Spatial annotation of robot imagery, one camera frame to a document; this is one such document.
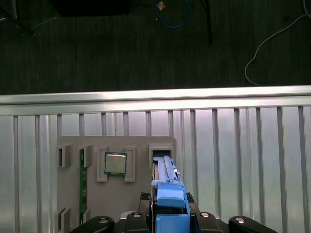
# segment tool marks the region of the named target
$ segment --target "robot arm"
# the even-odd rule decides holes
[[[123,213],[117,223],[98,216],[71,233],[276,233],[244,216],[226,224],[201,212],[179,175],[169,156],[154,157],[151,192],[141,194],[138,211]]]

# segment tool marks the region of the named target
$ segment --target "metal bolt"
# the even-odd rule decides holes
[[[244,222],[245,222],[245,220],[243,219],[243,218],[236,218],[235,219],[238,223],[240,223],[240,224],[244,224]]]
[[[202,216],[202,217],[209,217],[209,214],[206,213],[206,212],[202,212],[202,213],[201,213],[201,216]]]
[[[141,214],[140,213],[133,213],[133,217],[140,217]]]
[[[105,224],[105,223],[108,222],[108,220],[107,220],[107,218],[101,218],[101,219],[99,219],[98,222],[99,222],[100,224]]]

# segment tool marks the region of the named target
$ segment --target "silver metal frame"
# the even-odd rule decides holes
[[[0,116],[310,104],[311,86],[4,95]]]

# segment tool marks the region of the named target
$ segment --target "corrugated metal panel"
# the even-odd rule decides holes
[[[129,135],[176,138],[178,169],[202,210],[223,221],[245,215],[278,232],[308,233],[311,97],[291,94],[300,100],[296,106],[288,96],[273,99],[260,94],[244,99],[244,107],[241,102],[232,107],[231,96],[213,99],[212,105],[200,99],[197,109],[193,101],[179,100],[167,110],[166,105],[158,107],[160,111],[153,108],[169,100],[150,100],[150,108],[139,105],[140,99],[132,101],[139,107],[129,112],[121,111],[120,106],[128,105],[120,102],[113,103],[116,111],[103,111],[103,103],[77,104],[79,108],[69,107],[79,109],[71,114],[46,115],[63,109],[55,109],[53,103],[39,116],[33,105],[28,107],[30,116],[16,116],[23,105],[0,106],[2,115],[8,109],[12,113],[0,116],[0,231],[54,232],[58,136]],[[87,105],[98,109],[88,111]]]

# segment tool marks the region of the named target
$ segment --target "black object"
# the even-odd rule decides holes
[[[210,6],[209,0],[205,0],[206,15],[207,15],[207,30],[208,30],[208,42],[211,45],[213,43],[212,24],[210,19]]]
[[[0,7],[0,15],[3,16],[8,22],[14,24],[15,27],[19,28],[23,35],[27,35],[29,37],[33,37],[35,35],[34,32],[23,24],[17,17],[14,17],[2,7]]]
[[[130,0],[49,0],[60,15],[70,16],[104,16],[128,14]]]
[[[140,205],[149,204],[149,193],[141,193]],[[209,212],[201,212],[191,193],[187,193],[191,209],[190,233],[277,233],[260,223],[244,216],[235,216],[229,224]],[[151,220],[149,213],[132,212],[126,219],[120,219],[116,224],[112,218],[98,216],[77,227],[71,233],[150,233]]]

